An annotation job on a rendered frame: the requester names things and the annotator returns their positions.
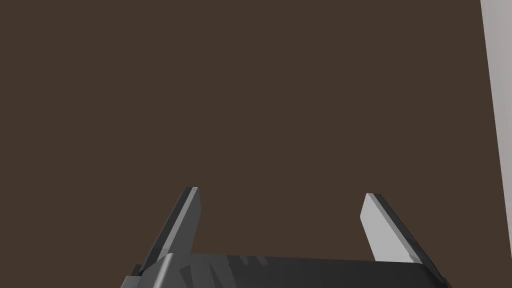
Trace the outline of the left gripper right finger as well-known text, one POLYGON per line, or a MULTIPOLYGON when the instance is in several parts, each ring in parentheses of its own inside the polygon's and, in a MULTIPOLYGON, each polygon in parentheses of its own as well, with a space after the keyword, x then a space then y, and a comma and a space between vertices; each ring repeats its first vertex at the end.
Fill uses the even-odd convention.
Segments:
POLYGON ((448 282, 381 194, 365 194, 360 221, 377 262, 418 264, 434 283, 448 282))

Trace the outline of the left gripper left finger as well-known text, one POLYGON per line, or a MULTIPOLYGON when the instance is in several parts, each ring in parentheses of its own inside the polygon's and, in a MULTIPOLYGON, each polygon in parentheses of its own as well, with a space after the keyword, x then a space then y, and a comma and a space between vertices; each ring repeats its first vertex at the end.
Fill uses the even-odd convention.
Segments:
POLYGON ((200 190, 185 187, 139 268, 139 275, 168 253, 190 253, 201 215, 200 190))

